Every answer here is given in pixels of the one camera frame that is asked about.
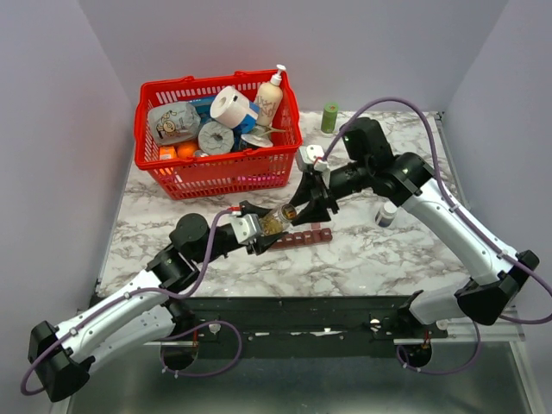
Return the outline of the clear pill bottle yellow pills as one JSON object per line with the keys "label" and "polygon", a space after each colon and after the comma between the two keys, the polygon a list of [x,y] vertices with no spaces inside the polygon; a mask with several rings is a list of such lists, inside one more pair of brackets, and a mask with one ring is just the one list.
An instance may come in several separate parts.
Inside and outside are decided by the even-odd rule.
{"label": "clear pill bottle yellow pills", "polygon": [[291,204],[281,204],[260,219],[263,235],[277,235],[287,230],[296,218],[297,211]]}

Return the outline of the red weekly pill organizer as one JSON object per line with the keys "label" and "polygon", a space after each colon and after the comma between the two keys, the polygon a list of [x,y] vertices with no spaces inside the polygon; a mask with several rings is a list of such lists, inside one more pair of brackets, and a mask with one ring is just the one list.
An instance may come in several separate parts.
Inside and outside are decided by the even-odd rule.
{"label": "red weekly pill organizer", "polygon": [[272,249],[290,249],[329,243],[333,233],[329,227],[321,223],[313,223],[307,229],[284,235],[272,245]]}

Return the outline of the green lid of bottle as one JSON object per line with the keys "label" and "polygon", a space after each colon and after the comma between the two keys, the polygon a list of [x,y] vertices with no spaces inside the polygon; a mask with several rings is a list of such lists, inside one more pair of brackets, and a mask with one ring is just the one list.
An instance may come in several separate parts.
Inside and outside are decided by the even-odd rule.
{"label": "green lid of bottle", "polygon": [[323,107],[323,115],[320,130],[325,134],[331,134],[336,128],[336,119],[339,107],[336,102],[326,103]]}

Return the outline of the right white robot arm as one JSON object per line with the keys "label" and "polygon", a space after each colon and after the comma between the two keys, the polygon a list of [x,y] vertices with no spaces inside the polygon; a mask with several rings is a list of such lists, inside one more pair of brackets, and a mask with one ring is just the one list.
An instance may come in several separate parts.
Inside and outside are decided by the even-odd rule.
{"label": "right white robot arm", "polygon": [[461,261],[469,278],[459,285],[413,293],[399,308],[398,331],[414,338],[440,320],[468,317],[490,326],[539,264],[530,250],[517,252],[484,229],[414,153],[395,155],[380,124],[361,117],[344,130],[350,162],[330,170],[323,148],[302,146],[296,161],[303,176],[291,203],[302,210],[293,225],[327,222],[337,202],[370,189],[425,224]]}

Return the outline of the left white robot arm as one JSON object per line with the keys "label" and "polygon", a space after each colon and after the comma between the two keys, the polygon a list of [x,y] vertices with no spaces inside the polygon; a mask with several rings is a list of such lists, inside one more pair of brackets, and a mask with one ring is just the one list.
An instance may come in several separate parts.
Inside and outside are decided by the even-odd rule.
{"label": "left white robot arm", "polygon": [[240,248],[263,254],[292,220],[282,206],[248,202],[217,213],[212,222],[198,213],[182,216],[169,244],[118,291],[64,322],[42,321],[32,328],[21,393],[45,393],[60,402],[127,348],[166,337],[185,339],[191,319],[179,310],[179,301],[198,290],[208,265]]}

